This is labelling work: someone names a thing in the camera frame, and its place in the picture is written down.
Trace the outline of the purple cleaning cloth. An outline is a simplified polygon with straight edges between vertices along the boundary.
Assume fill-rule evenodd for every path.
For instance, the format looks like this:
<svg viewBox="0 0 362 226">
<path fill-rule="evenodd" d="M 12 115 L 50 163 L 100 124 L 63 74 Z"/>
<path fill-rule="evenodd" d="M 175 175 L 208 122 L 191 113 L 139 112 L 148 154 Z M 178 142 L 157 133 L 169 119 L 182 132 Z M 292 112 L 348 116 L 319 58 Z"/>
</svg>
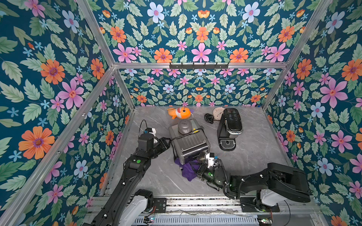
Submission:
<svg viewBox="0 0 362 226">
<path fill-rule="evenodd" d="M 180 159 L 176 158 L 174 162 L 181 168 L 182 176 L 188 181 L 192 181 L 197 177 L 197 171 L 201 167 L 201 163 L 198 160 L 193 160 L 182 165 Z"/>
</svg>

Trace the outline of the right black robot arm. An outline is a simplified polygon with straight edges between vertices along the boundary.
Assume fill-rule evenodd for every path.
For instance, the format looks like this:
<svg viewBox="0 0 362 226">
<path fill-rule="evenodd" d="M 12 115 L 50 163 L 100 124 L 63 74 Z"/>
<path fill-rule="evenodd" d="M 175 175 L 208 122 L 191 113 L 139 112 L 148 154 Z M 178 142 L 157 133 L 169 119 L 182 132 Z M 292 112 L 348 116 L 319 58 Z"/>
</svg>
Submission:
<svg viewBox="0 0 362 226">
<path fill-rule="evenodd" d="M 210 187 L 242 205 L 258 211 L 268 211 L 279 202 L 291 200 L 299 203 L 311 201 L 310 189 L 304 171 L 278 163 L 250 175 L 232 175 L 217 159 L 212 166 L 206 162 L 193 163 L 197 177 Z"/>
</svg>

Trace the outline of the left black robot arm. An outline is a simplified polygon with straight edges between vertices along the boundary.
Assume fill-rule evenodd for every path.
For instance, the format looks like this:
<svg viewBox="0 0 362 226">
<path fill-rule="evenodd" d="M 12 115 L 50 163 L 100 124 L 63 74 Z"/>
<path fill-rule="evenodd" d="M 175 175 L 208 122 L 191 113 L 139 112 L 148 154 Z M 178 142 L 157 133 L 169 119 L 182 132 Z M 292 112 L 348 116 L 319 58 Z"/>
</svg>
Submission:
<svg viewBox="0 0 362 226">
<path fill-rule="evenodd" d="M 91 223 L 84 226 L 131 226 L 138 216 L 150 208 L 152 193 L 141 190 L 131 203 L 129 199 L 151 165 L 151 160 L 168 150 L 172 140 L 157 138 L 151 133 L 143 133 L 138 138 L 138 147 L 125 161 L 123 174 L 114 192 Z"/>
</svg>

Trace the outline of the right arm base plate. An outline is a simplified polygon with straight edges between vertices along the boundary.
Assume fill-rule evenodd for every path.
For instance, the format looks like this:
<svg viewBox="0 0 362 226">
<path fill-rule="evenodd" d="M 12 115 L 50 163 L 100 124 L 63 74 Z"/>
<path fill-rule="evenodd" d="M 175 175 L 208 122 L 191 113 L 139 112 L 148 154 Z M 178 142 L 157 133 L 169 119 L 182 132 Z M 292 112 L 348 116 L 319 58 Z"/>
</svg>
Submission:
<svg viewBox="0 0 362 226">
<path fill-rule="evenodd" d="M 267 206 L 256 197 L 241 197 L 239 201 L 242 212 L 280 212 L 278 204 Z"/>
</svg>

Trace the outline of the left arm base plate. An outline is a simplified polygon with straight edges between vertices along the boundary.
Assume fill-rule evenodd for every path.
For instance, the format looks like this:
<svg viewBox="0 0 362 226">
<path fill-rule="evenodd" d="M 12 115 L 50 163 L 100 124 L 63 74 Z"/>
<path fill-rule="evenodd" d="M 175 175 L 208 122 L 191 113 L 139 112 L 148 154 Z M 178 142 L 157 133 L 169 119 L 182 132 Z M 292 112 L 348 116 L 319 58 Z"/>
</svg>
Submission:
<svg viewBox="0 0 362 226">
<path fill-rule="evenodd" d="M 165 213 L 167 206 L 166 198 L 146 198 L 144 196 L 135 196 L 129 207 L 133 213 L 151 215 L 154 213 Z"/>
</svg>

